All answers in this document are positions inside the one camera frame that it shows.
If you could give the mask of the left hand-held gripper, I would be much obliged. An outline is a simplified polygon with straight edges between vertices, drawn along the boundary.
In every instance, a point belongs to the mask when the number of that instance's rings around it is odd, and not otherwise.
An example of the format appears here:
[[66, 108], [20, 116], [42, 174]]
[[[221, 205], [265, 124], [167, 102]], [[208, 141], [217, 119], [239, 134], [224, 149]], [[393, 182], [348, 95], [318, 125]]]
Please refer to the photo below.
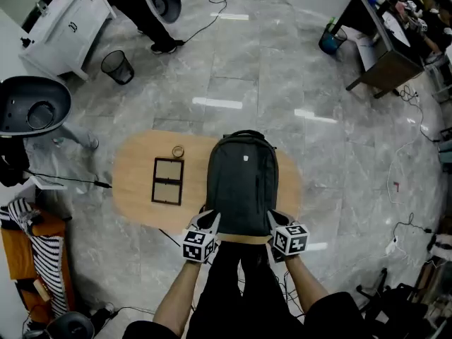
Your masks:
[[217, 213], [212, 222], [212, 210], [203, 211], [192, 217], [184, 230], [182, 257], [188, 261], [206, 262], [218, 247], [218, 226], [221, 214]]

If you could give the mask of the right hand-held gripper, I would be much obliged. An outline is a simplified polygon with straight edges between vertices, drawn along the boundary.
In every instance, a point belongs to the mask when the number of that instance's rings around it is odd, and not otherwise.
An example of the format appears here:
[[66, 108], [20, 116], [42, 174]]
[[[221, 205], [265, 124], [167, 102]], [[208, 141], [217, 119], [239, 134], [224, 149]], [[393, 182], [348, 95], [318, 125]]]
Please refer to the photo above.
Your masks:
[[277, 210], [268, 210], [267, 218], [273, 237], [270, 250], [275, 262], [282, 262], [286, 256], [296, 256], [307, 250], [309, 231], [306, 225]]

